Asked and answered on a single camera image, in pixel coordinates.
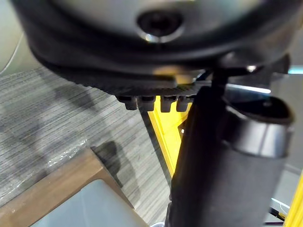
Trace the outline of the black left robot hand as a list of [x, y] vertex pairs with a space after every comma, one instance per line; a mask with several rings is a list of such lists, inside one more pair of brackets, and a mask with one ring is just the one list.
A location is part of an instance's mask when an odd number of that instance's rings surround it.
[[13, 0], [35, 58], [128, 110], [189, 110], [170, 227], [259, 227], [294, 113], [261, 89], [286, 74], [300, 0]]

